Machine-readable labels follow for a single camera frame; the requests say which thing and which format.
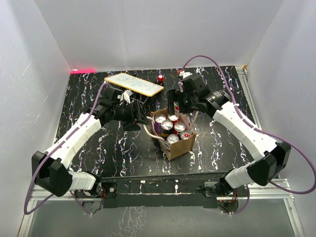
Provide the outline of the blue energy drink can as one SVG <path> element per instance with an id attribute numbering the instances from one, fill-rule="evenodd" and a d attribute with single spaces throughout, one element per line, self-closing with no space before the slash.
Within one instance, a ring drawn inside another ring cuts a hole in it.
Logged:
<path id="1" fill-rule="evenodd" d="M 189 139 L 191 136 L 192 136 L 192 133 L 190 131 L 187 131 L 187 130 L 180 133 L 181 140 Z"/>

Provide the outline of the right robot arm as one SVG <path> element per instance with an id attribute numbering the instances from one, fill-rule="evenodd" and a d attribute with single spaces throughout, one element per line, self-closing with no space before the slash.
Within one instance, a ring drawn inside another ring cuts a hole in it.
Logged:
<path id="1" fill-rule="evenodd" d="M 233 195 L 240 186 L 256 183 L 266 186 L 287 165 L 291 146 L 279 143 L 268 135 L 255 130 L 254 124 L 236 112 L 232 98 L 223 90 L 210 90 L 200 74 L 180 73 L 180 88 L 167 92 L 168 112 L 173 114 L 174 103 L 179 111 L 188 114 L 200 111 L 223 125 L 249 151 L 253 161 L 225 173 L 206 191 L 218 195 Z"/>

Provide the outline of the purple drink can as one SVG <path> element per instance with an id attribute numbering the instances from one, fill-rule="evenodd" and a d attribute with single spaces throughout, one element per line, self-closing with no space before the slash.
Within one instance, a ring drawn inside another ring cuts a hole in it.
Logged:
<path id="1" fill-rule="evenodd" d="M 157 135 L 160 135 L 161 137 L 164 138 L 164 140 L 166 140 L 168 132 L 166 128 L 161 127 L 161 124 L 166 120 L 166 116 L 164 114 L 157 114 L 155 115 L 154 120 L 155 120 L 155 124 L 154 124 L 155 132 L 157 133 Z"/>

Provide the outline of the black drink can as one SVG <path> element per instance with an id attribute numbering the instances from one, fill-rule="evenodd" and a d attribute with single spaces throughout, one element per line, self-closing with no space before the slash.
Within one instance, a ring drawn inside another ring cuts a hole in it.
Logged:
<path id="1" fill-rule="evenodd" d="M 171 133 L 172 133 L 172 130 L 173 130 L 173 122 L 166 119 L 165 121 L 163 121 L 161 123 L 161 136 L 166 138 L 168 137 Z"/>

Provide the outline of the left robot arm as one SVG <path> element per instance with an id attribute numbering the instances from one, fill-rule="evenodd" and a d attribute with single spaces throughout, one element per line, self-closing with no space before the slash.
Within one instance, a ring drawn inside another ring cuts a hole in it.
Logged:
<path id="1" fill-rule="evenodd" d="M 139 100 L 128 102 L 127 96 L 125 91 L 106 86 L 98 93 L 93 106 L 80 115 L 61 139 L 45 152 L 35 152 L 32 156 L 34 184 L 57 197 L 68 191 L 84 191 L 91 197 L 100 195 L 99 176 L 88 171 L 69 171 L 68 168 L 82 146 L 110 121 L 122 122 L 124 131 L 138 131 L 142 124 L 151 124 Z"/>

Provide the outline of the red Coke can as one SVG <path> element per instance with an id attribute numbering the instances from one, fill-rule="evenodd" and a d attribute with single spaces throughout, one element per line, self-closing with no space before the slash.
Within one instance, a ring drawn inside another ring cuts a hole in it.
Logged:
<path id="1" fill-rule="evenodd" d="M 182 122 L 175 123 L 173 128 L 174 128 L 175 134 L 177 134 L 177 135 L 180 135 L 183 131 L 186 130 L 186 126 Z"/>
<path id="2" fill-rule="evenodd" d="M 168 120 L 172 121 L 173 124 L 176 124 L 179 122 L 179 116 L 178 115 L 168 115 Z"/>

